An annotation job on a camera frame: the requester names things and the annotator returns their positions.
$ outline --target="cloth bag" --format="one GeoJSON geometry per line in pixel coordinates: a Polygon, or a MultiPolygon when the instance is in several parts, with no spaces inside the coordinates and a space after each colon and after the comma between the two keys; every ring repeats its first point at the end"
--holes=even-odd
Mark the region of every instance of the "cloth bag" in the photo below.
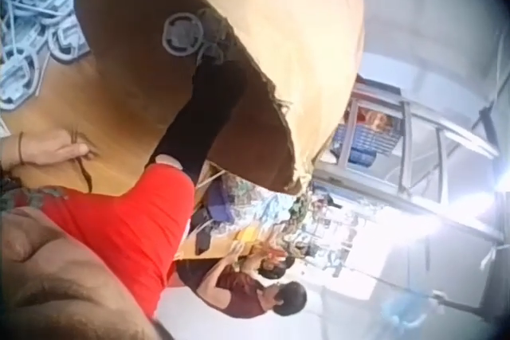
{"type": "Polygon", "coordinates": [[[354,86],[363,51],[363,0],[75,4],[98,69],[112,87],[129,89],[134,107],[159,128],[190,96],[196,61],[163,49],[163,23],[177,12],[216,10],[235,33],[241,47],[236,60],[249,86],[209,160],[268,190],[298,194],[305,188],[354,86]]]}

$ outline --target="maroon shirt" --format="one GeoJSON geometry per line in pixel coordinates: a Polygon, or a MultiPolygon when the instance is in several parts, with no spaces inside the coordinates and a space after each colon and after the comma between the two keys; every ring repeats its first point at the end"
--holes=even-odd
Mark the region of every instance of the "maroon shirt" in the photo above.
{"type": "MultiPolygon", "coordinates": [[[[179,260],[175,262],[175,270],[181,281],[198,296],[198,286],[218,261],[218,259],[179,260]]],[[[231,298],[229,305],[222,310],[202,300],[215,310],[236,319],[251,319],[265,313],[257,293],[263,290],[264,286],[250,275],[237,272],[229,266],[219,276],[216,287],[229,290],[231,298]]]]}

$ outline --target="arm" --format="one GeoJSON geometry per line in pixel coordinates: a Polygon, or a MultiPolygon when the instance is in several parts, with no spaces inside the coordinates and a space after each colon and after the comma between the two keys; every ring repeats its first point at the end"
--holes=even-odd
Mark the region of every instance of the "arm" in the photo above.
{"type": "Polygon", "coordinates": [[[167,128],[148,164],[177,167],[197,185],[207,154],[241,98],[246,79],[233,62],[215,65],[203,60],[192,82],[190,100],[167,128]]]}
{"type": "Polygon", "coordinates": [[[261,262],[265,257],[266,255],[263,252],[248,256],[245,261],[242,262],[241,272],[251,274],[261,266],[261,262]]]}
{"type": "Polygon", "coordinates": [[[229,262],[226,261],[225,258],[217,262],[197,288],[198,296],[209,304],[222,310],[228,307],[232,294],[229,290],[216,287],[216,284],[218,283],[219,276],[229,265],[229,262]]]}
{"type": "Polygon", "coordinates": [[[90,143],[82,138],[74,143],[65,129],[11,135],[0,139],[0,164],[1,170],[5,171],[24,163],[52,165],[90,154],[93,154],[90,143]]]}
{"type": "Polygon", "coordinates": [[[0,139],[0,166],[1,170],[9,171],[13,167],[20,165],[25,157],[22,153],[20,158],[20,139],[19,135],[10,135],[0,139]]]}

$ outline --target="bright light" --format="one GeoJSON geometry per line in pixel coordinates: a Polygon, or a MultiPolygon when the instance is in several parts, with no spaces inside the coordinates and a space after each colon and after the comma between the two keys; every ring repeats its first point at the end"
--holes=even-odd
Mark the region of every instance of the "bright light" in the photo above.
{"type": "Polygon", "coordinates": [[[510,171],[503,174],[503,177],[498,181],[496,185],[496,191],[501,193],[510,193],[510,171]]]}
{"type": "Polygon", "coordinates": [[[380,212],[379,223],[396,245],[409,244],[435,233],[441,227],[441,222],[436,217],[416,216],[393,209],[380,212]]]}
{"type": "MultiPolygon", "coordinates": [[[[345,265],[371,276],[380,276],[392,243],[378,225],[367,222],[354,240],[345,265]]],[[[368,300],[372,296],[377,280],[363,273],[343,269],[338,278],[330,278],[326,285],[334,291],[357,300],[368,300]]]]}
{"type": "MultiPolygon", "coordinates": [[[[485,213],[493,203],[492,193],[469,194],[452,202],[445,209],[445,215],[469,221],[485,213]]],[[[441,228],[441,220],[438,217],[417,216],[395,209],[381,211],[378,222],[395,245],[405,245],[420,240],[441,228]]]]}
{"type": "Polygon", "coordinates": [[[468,194],[450,203],[447,213],[453,217],[476,218],[489,210],[493,203],[493,193],[468,194]]]}

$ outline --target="desk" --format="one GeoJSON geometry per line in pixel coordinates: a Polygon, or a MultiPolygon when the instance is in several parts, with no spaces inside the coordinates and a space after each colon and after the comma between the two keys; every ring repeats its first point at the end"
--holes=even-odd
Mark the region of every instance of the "desk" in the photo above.
{"type": "MultiPolygon", "coordinates": [[[[97,146],[100,154],[84,163],[92,175],[94,193],[119,195],[135,184],[165,125],[185,102],[188,91],[182,89],[180,102],[175,102],[174,97],[174,102],[167,105],[165,123],[160,123],[131,107],[128,101],[133,95],[127,85],[104,81],[96,71],[94,57],[90,56],[69,66],[50,62],[39,97],[28,100],[15,111],[2,112],[2,118],[13,134],[76,127],[97,146]]],[[[206,178],[210,171],[209,165],[206,166],[202,177],[206,178]]],[[[44,168],[23,166],[14,173],[28,187],[55,185],[87,189],[73,162],[44,168]]],[[[205,190],[206,187],[198,190],[198,201],[205,190]]]]}
{"type": "MultiPolygon", "coordinates": [[[[211,259],[211,258],[222,258],[226,254],[229,253],[232,248],[232,243],[236,240],[236,236],[239,232],[230,233],[224,236],[217,236],[211,239],[211,244],[209,250],[204,252],[201,255],[195,254],[195,241],[196,236],[191,233],[185,241],[181,243],[179,250],[176,254],[178,259],[211,259]]],[[[259,233],[258,238],[254,241],[250,241],[245,244],[245,249],[242,256],[249,255],[252,251],[252,247],[255,244],[260,244],[261,242],[267,241],[273,234],[273,227],[268,230],[259,233]]]]}

